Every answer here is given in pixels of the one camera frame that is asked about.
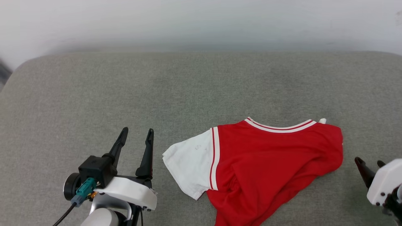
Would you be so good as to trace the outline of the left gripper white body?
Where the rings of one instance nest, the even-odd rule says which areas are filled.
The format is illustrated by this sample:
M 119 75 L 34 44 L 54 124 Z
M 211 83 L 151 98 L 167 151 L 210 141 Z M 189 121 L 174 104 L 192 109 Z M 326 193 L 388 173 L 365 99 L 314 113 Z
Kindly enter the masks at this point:
M 150 210 L 155 210 L 157 206 L 154 189 L 120 176 L 115 176 L 105 188 L 99 187 L 94 191 Z

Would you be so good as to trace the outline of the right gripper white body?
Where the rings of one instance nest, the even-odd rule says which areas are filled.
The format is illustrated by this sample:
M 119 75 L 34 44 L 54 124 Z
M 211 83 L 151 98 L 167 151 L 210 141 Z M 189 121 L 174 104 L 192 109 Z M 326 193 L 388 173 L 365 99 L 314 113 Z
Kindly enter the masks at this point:
M 397 189 L 397 197 L 401 199 L 399 186 L 402 183 L 402 159 L 395 159 L 382 166 L 376 172 L 367 192 L 367 199 L 372 205 L 385 203 L 387 195 Z

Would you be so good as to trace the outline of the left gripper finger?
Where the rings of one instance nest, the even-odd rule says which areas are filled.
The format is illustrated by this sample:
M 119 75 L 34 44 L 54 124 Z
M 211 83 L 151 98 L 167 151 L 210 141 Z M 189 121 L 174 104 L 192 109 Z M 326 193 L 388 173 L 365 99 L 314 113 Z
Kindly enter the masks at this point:
M 153 144 L 154 144 L 154 130 L 149 129 L 145 139 L 145 150 L 142 157 L 140 167 L 137 168 L 135 175 L 137 178 L 149 179 L 153 178 Z
M 111 159 L 112 166 L 117 166 L 119 162 L 119 157 L 121 154 L 122 147 L 125 146 L 127 135 L 129 132 L 128 127 L 124 127 L 117 138 L 116 142 L 113 144 L 109 153 L 105 153 L 102 157 Z

